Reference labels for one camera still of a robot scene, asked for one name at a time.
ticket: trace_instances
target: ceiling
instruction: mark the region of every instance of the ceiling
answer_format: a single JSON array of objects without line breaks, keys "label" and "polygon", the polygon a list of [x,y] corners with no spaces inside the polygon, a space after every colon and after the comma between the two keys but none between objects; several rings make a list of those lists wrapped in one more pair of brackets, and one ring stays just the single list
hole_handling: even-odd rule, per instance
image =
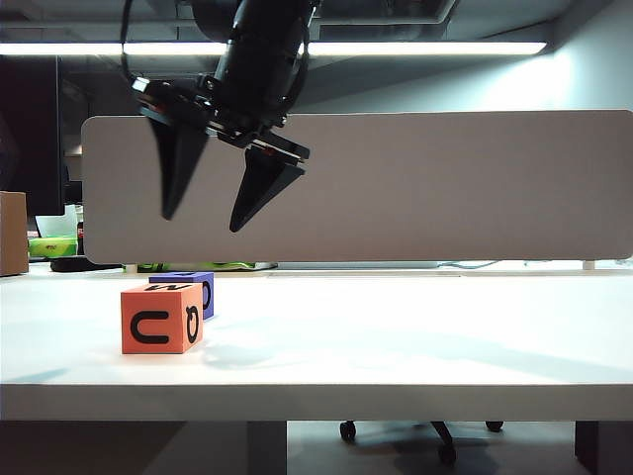
[{"label": "ceiling", "polygon": [[[193,21],[190,2],[135,0],[130,40],[206,41],[207,38]],[[124,0],[0,0],[0,42],[117,42],[123,3]],[[551,43],[560,39],[557,38],[557,32],[566,18],[573,17],[575,22],[580,23],[608,3],[609,0],[322,0],[311,27],[311,38],[312,41],[490,39]],[[434,18],[436,22],[441,20],[442,10],[447,13],[443,22],[420,24],[422,18]],[[359,22],[372,25],[347,25]],[[484,60],[490,59],[313,58],[311,73],[299,105]],[[131,57],[131,68],[149,77],[174,78],[213,71],[216,62],[216,58],[200,56],[134,56]],[[126,90],[116,58],[68,57],[64,59],[63,67],[64,90],[70,95],[74,94],[75,98],[81,94],[86,97],[91,94],[104,97],[104,89],[117,90],[119,93]],[[109,85],[109,80],[121,82],[113,87]]]}]

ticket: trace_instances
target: computer monitor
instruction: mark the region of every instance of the computer monitor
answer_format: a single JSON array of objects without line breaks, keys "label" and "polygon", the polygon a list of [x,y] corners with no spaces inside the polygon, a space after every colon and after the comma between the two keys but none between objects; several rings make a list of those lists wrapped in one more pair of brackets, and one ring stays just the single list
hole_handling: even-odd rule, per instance
[{"label": "computer monitor", "polygon": [[59,64],[0,56],[0,187],[27,194],[29,216],[63,215]]}]

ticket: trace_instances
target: green object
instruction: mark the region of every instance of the green object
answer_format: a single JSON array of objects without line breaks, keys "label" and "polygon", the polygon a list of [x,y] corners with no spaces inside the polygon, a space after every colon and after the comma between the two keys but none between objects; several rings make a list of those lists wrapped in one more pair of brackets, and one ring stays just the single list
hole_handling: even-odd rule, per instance
[{"label": "green object", "polygon": [[31,257],[62,257],[77,254],[75,237],[34,237],[29,239]]}]

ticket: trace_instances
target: toy block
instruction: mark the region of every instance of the toy block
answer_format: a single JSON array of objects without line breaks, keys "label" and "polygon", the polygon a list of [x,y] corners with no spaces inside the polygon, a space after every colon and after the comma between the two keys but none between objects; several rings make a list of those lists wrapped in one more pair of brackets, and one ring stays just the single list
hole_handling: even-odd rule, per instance
[{"label": "toy block", "polygon": [[202,307],[204,320],[214,315],[214,273],[213,272],[166,272],[149,277],[151,283],[198,282],[202,284]]},{"label": "toy block", "polygon": [[121,293],[123,354],[184,353],[202,339],[202,284],[152,283]]}]

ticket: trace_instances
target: table surface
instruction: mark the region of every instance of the table surface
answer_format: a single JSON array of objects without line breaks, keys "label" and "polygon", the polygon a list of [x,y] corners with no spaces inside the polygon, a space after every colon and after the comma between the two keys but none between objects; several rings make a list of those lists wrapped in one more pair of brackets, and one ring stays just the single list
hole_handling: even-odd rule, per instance
[{"label": "table surface", "polygon": [[5,420],[633,420],[633,276],[216,274],[182,355],[122,355],[119,270],[0,281]]}]

